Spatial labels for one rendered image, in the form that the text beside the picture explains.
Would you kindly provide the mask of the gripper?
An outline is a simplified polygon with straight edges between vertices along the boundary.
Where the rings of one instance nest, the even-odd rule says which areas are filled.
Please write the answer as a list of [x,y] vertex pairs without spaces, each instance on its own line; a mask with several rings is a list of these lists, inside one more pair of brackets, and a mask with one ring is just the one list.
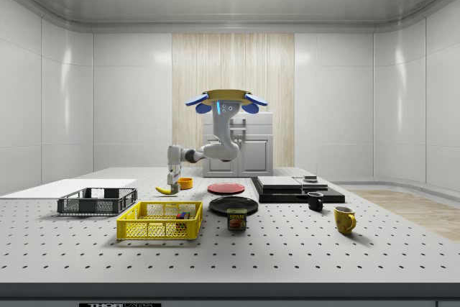
[[169,172],[167,176],[167,184],[170,186],[170,194],[177,194],[180,192],[180,178],[179,172]]

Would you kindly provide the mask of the yellow basket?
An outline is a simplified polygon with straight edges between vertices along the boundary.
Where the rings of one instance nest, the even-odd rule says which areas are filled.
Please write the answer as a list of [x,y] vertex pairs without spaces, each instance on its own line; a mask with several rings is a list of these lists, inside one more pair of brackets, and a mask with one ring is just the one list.
[[[188,211],[193,217],[177,220]],[[116,220],[118,239],[195,239],[203,219],[200,201],[140,201]]]

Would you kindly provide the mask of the red plate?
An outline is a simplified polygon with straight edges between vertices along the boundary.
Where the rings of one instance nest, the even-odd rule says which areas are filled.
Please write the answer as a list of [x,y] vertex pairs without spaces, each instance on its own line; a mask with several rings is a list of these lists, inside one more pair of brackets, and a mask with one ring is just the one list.
[[208,186],[207,191],[215,194],[238,194],[245,191],[245,186],[239,183],[214,183]]

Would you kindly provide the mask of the black plate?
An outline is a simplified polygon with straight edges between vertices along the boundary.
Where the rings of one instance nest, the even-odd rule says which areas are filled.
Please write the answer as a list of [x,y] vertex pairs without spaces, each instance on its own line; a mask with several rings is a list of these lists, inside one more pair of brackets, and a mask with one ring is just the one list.
[[209,208],[219,214],[225,214],[228,209],[246,209],[248,214],[253,214],[258,209],[258,203],[250,198],[230,196],[212,200]]

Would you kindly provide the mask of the flat-sided can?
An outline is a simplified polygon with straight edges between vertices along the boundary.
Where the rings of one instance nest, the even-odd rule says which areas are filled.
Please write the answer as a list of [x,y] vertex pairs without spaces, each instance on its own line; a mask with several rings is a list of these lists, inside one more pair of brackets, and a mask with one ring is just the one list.
[[227,209],[227,228],[228,230],[242,230],[247,228],[246,209]]

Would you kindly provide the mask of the white cabinet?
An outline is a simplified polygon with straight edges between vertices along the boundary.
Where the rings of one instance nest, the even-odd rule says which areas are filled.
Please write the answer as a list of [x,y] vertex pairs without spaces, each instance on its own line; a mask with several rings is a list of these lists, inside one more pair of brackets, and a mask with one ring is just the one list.
[[230,121],[233,143],[239,146],[239,155],[231,162],[205,160],[205,177],[253,177],[271,175],[272,162],[272,113],[249,114],[239,112]]

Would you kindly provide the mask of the dark grey basket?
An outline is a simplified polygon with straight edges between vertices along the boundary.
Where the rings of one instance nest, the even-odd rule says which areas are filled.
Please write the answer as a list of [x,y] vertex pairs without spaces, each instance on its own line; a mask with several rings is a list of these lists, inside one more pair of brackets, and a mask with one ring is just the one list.
[[137,200],[136,188],[83,188],[57,200],[57,212],[70,215],[118,215]]

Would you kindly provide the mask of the black stove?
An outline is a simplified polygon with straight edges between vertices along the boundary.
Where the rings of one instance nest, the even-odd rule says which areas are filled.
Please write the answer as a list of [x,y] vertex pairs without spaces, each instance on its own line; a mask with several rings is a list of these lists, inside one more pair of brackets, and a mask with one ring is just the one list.
[[345,195],[327,183],[307,182],[302,177],[259,176],[253,177],[252,182],[260,203],[307,203],[308,192],[322,193],[324,203],[345,202]]

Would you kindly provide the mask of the white board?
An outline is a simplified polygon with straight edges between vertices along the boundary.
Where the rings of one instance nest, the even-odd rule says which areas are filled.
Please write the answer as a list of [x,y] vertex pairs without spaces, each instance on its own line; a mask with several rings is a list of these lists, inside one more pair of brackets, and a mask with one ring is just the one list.
[[60,198],[83,188],[123,188],[136,179],[64,179],[6,194],[0,198]]

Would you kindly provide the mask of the black mug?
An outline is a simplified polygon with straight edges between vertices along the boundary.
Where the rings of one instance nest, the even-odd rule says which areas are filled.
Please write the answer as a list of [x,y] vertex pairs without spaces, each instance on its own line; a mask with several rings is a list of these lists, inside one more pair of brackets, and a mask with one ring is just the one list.
[[308,207],[313,211],[323,210],[323,194],[320,192],[308,192]]

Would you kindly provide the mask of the yellow mug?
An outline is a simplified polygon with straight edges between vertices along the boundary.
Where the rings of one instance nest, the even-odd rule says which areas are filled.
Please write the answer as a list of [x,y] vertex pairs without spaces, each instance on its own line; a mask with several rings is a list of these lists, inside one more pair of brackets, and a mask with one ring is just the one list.
[[351,234],[357,225],[355,210],[345,206],[336,206],[333,212],[338,231],[342,234]]

